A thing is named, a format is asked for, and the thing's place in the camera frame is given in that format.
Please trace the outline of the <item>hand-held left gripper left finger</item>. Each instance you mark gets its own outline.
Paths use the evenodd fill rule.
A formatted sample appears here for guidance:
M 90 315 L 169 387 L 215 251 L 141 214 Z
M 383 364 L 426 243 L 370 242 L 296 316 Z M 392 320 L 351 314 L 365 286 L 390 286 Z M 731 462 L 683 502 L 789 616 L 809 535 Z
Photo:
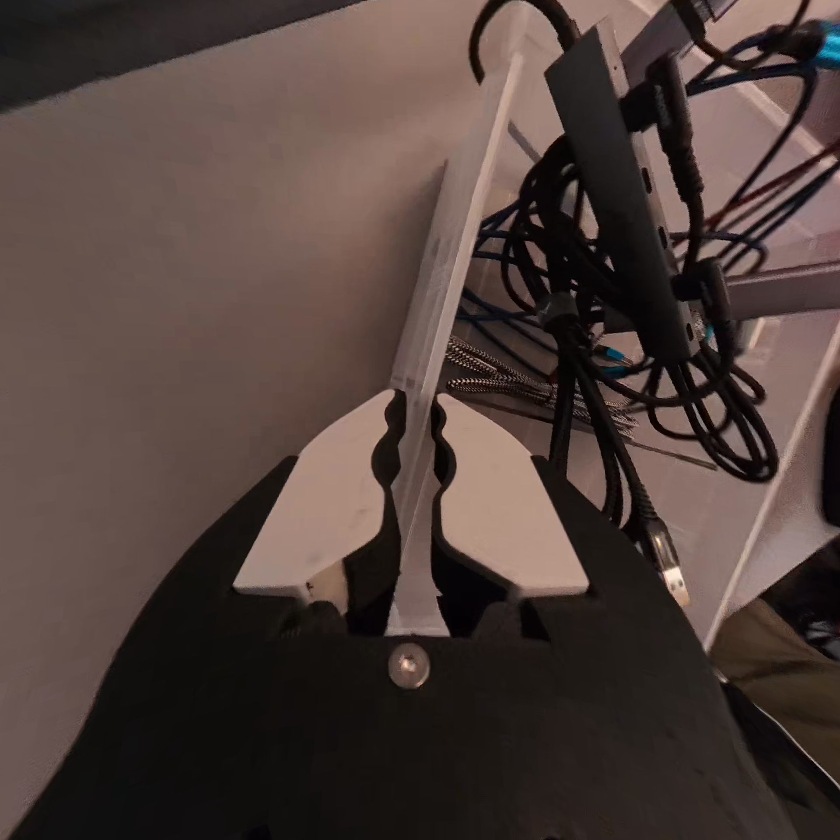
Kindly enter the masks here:
M 236 592 L 349 607 L 344 563 L 382 533 L 402 436 L 403 394 L 394 389 L 322 430 L 295 459 L 234 579 Z

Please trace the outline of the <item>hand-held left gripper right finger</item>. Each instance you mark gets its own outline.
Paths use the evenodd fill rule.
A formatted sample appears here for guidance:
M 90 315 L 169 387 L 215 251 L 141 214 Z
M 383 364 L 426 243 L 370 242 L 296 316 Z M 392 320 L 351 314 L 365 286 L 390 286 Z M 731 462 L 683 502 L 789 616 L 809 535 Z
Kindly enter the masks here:
M 444 547 L 518 599 L 585 593 L 589 578 L 530 452 L 449 394 L 434 408 Z

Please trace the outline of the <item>clear plastic bin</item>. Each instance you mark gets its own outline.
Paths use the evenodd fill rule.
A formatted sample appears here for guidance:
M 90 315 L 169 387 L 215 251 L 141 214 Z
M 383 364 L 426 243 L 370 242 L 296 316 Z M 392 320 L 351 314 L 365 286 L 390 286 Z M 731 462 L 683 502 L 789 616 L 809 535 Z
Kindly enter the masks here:
M 402 472 L 395 504 L 402 534 L 401 576 L 387 633 L 448 634 L 435 601 L 431 575 L 431 504 L 434 443 L 428 423 L 445 347 L 455 324 L 456 296 L 468 271 L 468 235 L 478 230 L 494 182 L 502 146 L 502 119 L 510 115 L 523 68 L 527 13 L 510 25 L 512 46 L 500 80 L 482 94 L 484 112 L 447 164 L 427 237 L 390 387 L 406 394 L 406 433 L 400 446 Z M 706 568 L 693 555 L 689 572 L 689 619 L 705 648 L 732 613 L 767 591 L 830 543 L 838 528 L 823 519 L 820 477 L 828 407 L 838 387 L 838 309 L 758 318 L 748 361 L 765 362 L 773 387 L 773 421 L 781 432 L 780 474 L 767 490 L 751 491 L 740 507 L 743 523 L 730 528 L 731 547 L 712 526 L 698 530 L 721 559 Z

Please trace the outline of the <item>olive green shirt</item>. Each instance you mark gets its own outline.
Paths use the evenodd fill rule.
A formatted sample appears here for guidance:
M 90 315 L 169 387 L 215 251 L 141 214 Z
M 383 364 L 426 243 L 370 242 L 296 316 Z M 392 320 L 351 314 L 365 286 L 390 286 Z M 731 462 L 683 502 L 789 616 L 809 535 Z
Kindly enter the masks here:
M 799 775 L 838 805 L 839 666 L 758 599 L 731 614 L 708 648 L 757 761 L 790 798 Z

